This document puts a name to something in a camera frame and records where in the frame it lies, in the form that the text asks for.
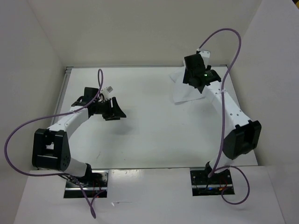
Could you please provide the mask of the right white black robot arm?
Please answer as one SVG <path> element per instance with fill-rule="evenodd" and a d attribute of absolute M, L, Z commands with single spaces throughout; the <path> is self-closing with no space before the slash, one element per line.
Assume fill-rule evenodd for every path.
<path fill-rule="evenodd" d="M 221 172 L 237 157 L 257 147 L 262 126 L 241 111 L 224 88 L 218 73 L 205 65 L 200 53 L 186 56 L 184 62 L 183 83 L 198 89 L 222 116 L 221 148 L 217 157 L 206 164 L 205 171 L 206 181 L 216 183 Z"/>

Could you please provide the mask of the white skirt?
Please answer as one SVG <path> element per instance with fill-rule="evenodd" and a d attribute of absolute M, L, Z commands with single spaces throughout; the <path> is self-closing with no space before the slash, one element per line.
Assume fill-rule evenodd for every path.
<path fill-rule="evenodd" d="M 175 104 L 204 98 L 197 89 L 183 83 L 184 74 L 185 67 L 179 67 L 176 71 L 169 75 L 170 79 L 174 83 L 172 98 Z"/>

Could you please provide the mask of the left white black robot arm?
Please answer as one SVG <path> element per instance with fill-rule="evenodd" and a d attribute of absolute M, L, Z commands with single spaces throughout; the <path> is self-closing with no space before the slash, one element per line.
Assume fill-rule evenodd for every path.
<path fill-rule="evenodd" d="M 115 97 L 100 101 L 98 91 L 97 88 L 86 87 L 83 96 L 71 105 L 68 114 L 50 127 L 36 130 L 32 154 L 32 165 L 35 168 L 69 174 L 84 187 L 97 179 L 90 164 L 71 157 L 69 138 L 93 115 L 99 114 L 106 121 L 126 117 Z"/>

